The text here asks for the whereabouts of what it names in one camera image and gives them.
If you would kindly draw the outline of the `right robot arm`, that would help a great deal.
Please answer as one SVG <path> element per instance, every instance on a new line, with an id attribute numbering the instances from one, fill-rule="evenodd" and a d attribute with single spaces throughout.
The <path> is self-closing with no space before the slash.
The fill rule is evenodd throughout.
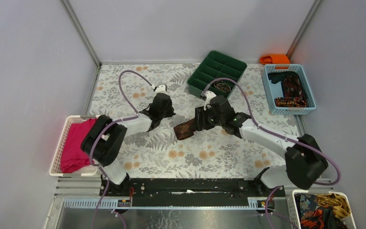
<path id="1" fill-rule="evenodd" d="M 294 185 L 307 190 L 328 167 L 327 160 L 320 154 L 311 135 L 287 137 L 256 124 L 250 114 L 236 112 L 223 96 L 216 96 L 207 104 L 195 108 L 193 124 L 196 131 L 220 126 L 226 133 L 254 141 L 285 160 L 285 165 L 268 167 L 257 175 L 259 180 L 255 182 L 254 190 L 262 197 L 277 186 Z"/>

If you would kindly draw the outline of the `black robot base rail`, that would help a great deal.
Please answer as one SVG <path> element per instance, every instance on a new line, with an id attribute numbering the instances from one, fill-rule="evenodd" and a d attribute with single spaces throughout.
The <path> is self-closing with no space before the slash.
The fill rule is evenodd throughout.
<path id="1" fill-rule="evenodd" d="M 249 207 L 250 200 L 284 197 L 258 179 L 130 178 L 120 185 L 102 179 L 99 194 L 126 197 L 133 207 Z"/>

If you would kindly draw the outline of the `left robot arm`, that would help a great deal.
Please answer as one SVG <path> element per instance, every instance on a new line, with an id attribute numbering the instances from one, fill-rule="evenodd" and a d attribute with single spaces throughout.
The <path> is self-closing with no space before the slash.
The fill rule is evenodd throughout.
<path id="1" fill-rule="evenodd" d="M 164 118 L 175 115 L 169 95 L 157 93 L 152 103 L 137 116 L 112 120 L 106 115 L 97 118 L 81 142 L 81 150 L 89 160 L 111 182 L 111 191 L 117 196 L 128 192 L 127 172 L 116 162 L 123 141 L 126 137 L 152 131 Z"/>

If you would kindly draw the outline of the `brown red floral tie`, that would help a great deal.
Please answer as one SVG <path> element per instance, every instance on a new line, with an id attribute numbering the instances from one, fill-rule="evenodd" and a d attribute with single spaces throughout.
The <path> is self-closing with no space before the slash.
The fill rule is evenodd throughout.
<path id="1" fill-rule="evenodd" d="M 177 140 L 185 140 L 193 136 L 194 132 L 201 131 L 198 122 L 194 118 L 175 126 L 173 129 Z"/>

